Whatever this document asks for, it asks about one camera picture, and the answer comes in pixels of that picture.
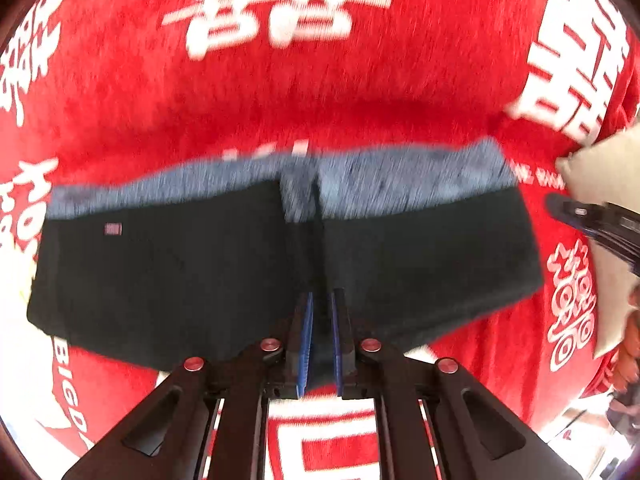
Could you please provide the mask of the person's hand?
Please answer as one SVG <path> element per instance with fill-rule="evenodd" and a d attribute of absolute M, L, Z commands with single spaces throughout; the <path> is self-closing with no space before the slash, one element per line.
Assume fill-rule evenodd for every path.
<path fill-rule="evenodd" d="M 612 379 L 613 388 L 618 392 L 624 392 L 630 384 L 639 380 L 639 286 L 636 286 L 630 293 L 629 304 L 634 310 L 627 318 Z"/>

